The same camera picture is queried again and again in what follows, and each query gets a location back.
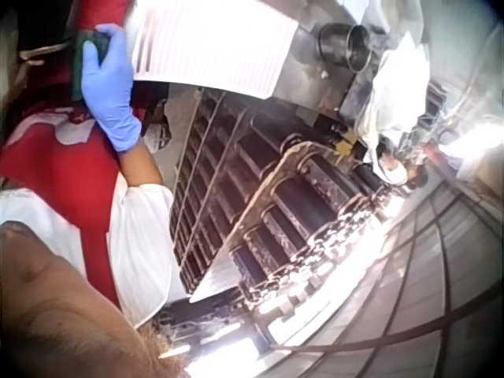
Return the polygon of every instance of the tiled floor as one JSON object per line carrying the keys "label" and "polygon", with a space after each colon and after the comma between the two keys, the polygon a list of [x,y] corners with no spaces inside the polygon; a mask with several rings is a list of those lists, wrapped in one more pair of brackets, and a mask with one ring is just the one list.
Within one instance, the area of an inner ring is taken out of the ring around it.
{"label": "tiled floor", "polygon": [[195,87],[171,84],[165,113],[170,124],[172,139],[168,146],[154,154],[165,185],[173,191],[176,180],[176,163],[182,153],[183,144],[196,106]]}

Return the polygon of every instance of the metal frame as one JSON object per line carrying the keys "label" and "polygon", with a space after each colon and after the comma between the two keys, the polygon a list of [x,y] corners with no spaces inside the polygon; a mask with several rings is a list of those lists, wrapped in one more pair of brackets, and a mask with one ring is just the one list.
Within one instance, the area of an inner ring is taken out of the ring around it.
{"label": "metal frame", "polygon": [[[434,206],[433,206],[432,199],[441,187],[445,187],[447,190],[453,191],[455,198],[452,201],[450,201],[450,203],[447,206],[445,206],[445,208],[442,211],[437,213]],[[471,209],[471,206],[469,206],[466,201],[466,195],[461,193],[459,190],[456,190],[456,189],[453,190],[452,186],[449,185],[449,183],[447,183],[446,181],[443,181],[430,195],[428,195],[422,202],[420,202],[418,204],[417,208],[414,210],[414,212],[415,212],[414,222],[415,223],[414,223],[414,229],[413,229],[413,236],[411,236],[410,238],[408,238],[404,242],[398,244],[397,246],[394,246],[391,249],[391,252],[389,252],[386,256],[383,256],[380,259],[377,259],[376,261],[374,261],[374,263],[368,268],[365,276],[361,279],[359,284],[352,291],[349,298],[351,298],[351,295],[353,295],[354,292],[361,286],[361,283],[368,276],[368,274],[372,270],[372,268],[375,267],[377,264],[381,263],[384,259],[388,259],[385,266],[384,266],[384,270],[380,274],[380,277],[373,284],[373,288],[369,292],[369,295],[365,299],[365,301],[363,302],[361,308],[358,310],[357,314],[353,317],[353,319],[350,321],[350,323],[347,325],[347,327],[343,330],[342,334],[339,335],[339,337],[336,339],[336,341],[332,345],[325,345],[325,346],[314,346],[314,345],[279,346],[279,345],[275,345],[275,346],[272,346],[272,348],[274,350],[289,350],[291,352],[297,352],[297,353],[322,353],[322,355],[315,361],[315,363],[312,366],[310,366],[300,376],[303,378],[308,377],[312,372],[314,372],[315,369],[322,363],[322,361],[325,358],[328,357],[329,354],[338,353],[338,352],[373,349],[372,354],[369,356],[366,363],[363,365],[361,370],[356,375],[356,377],[363,377],[365,375],[365,373],[368,371],[369,366],[371,366],[372,362],[374,361],[374,359],[377,355],[377,352],[379,351],[380,348],[394,345],[397,343],[403,343],[405,341],[408,341],[411,339],[416,339],[416,338],[421,337],[423,335],[427,335],[429,333],[440,330],[441,337],[440,337],[440,343],[439,343],[439,351],[438,351],[438,354],[437,354],[437,357],[435,360],[434,369],[432,370],[432,377],[436,378],[436,377],[442,376],[443,370],[444,370],[444,367],[446,364],[446,360],[447,360],[447,348],[448,348],[448,344],[449,344],[449,334],[450,334],[451,325],[453,323],[455,323],[456,321],[459,321],[460,319],[467,317],[471,313],[476,312],[478,309],[487,305],[489,302],[495,300],[499,296],[502,296],[502,285],[503,285],[503,280],[501,279],[499,282],[495,283],[490,288],[488,288],[486,291],[477,295],[475,298],[468,301],[464,305],[459,306],[457,309],[452,309],[451,293],[450,293],[450,271],[448,269],[447,249],[446,249],[444,235],[443,235],[439,220],[457,202],[460,202]],[[424,227],[422,227],[420,230],[417,230],[416,228],[417,228],[418,212],[419,212],[419,209],[422,207],[422,205],[424,205],[425,203],[428,203],[428,205],[432,207],[434,217]],[[474,211],[472,209],[472,212],[475,213],[475,215],[479,218],[480,221],[482,221],[482,223],[485,225],[485,227],[488,228],[495,235],[493,228],[489,224],[487,224],[487,222],[484,222],[484,219],[482,219],[482,217],[476,211]],[[388,232],[388,235],[390,235],[392,232],[397,232],[400,229],[400,227],[402,227],[402,225],[404,224],[405,219],[407,219],[407,217],[405,217],[404,220],[401,220],[401,222],[399,222],[397,225],[395,225]],[[420,324],[416,327],[412,327],[412,328],[407,329],[405,331],[396,332],[393,334],[387,334],[388,331],[390,330],[390,326],[392,325],[392,323],[395,319],[395,315],[397,313],[397,309],[398,309],[399,303],[401,301],[402,293],[403,293],[404,288],[406,286],[406,280],[408,277],[408,273],[410,270],[410,264],[411,264],[413,252],[414,252],[415,240],[421,234],[423,234],[426,230],[428,230],[432,225],[435,225],[435,227],[436,227],[436,230],[437,230],[438,236],[439,236],[439,244],[441,247],[441,259],[442,259],[442,264],[443,264],[443,267],[442,267],[442,269],[443,269],[443,297],[444,297],[443,315],[440,317],[437,317],[436,319],[434,319],[432,321],[428,321],[426,323]],[[390,257],[393,256],[393,254],[395,254],[398,250],[400,250],[401,248],[406,246],[408,243],[412,243],[412,245],[411,245],[411,250],[409,252],[408,261],[406,263],[405,274],[402,278],[401,287],[399,288],[398,296],[396,298],[395,304],[394,304],[392,311],[391,311],[390,318],[388,319],[387,325],[384,329],[382,336],[375,338],[375,339],[367,339],[367,340],[359,341],[359,342],[355,342],[355,343],[340,344],[340,341],[343,339],[344,335],[347,334],[348,330],[351,329],[352,325],[356,323],[357,319],[363,313],[364,308],[369,304],[372,296],[376,293],[376,289],[379,287],[379,282],[383,279],[385,269],[391,260]],[[340,309],[345,306],[347,301],[348,301],[348,299],[342,304]],[[331,319],[333,319],[334,316],[336,316],[336,314],[338,312],[339,312],[339,310],[337,310],[335,312],[335,314],[332,316]]]}

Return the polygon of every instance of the gloved hand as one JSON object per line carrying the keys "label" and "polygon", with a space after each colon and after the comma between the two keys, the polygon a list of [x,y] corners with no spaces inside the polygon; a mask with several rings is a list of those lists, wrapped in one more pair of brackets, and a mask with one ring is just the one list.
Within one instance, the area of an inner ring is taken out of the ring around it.
{"label": "gloved hand", "polygon": [[128,59],[126,35],[115,24],[97,25],[96,30],[111,37],[109,51],[100,66],[96,46],[93,42],[84,43],[83,97],[113,148],[117,152],[127,151],[137,143],[142,125],[129,105],[133,68]]}

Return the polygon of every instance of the person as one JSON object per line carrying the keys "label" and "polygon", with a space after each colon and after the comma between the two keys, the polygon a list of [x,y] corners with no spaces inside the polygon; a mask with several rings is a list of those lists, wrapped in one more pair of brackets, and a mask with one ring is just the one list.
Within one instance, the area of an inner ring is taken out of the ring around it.
{"label": "person", "polygon": [[411,190],[424,187],[428,181],[428,171],[424,164],[403,163],[396,157],[384,143],[379,143],[376,148],[376,163],[369,160],[369,150],[357,141],[350,152],[355,164],[369,164],[372,171],[383,182],[390,185],[406,185]]}
{"label": "person", "polygon": [[85,106],[44,95],[3,146],[0,221],[26,224],[137,328],[186,297],[169,234],[173,196],[132,114],[124,31],[96,29],[109,50],[100,64],[94,44],[83,47]]}
{"label": "person", "polygon": [[26,225],[5,222],[0,245],[2,376],[184,376],[181,360],[158,358],[155,338],[137,332]]}

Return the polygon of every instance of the paper sheet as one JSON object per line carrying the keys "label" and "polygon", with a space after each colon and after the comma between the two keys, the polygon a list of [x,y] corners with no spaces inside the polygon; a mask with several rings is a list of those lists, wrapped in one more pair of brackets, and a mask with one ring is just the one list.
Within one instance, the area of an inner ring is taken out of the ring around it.
{"label": "paper sheet", "polygon": [[168,0],[144,12],[135,80],[270,97],[298,22],[254,0]]}

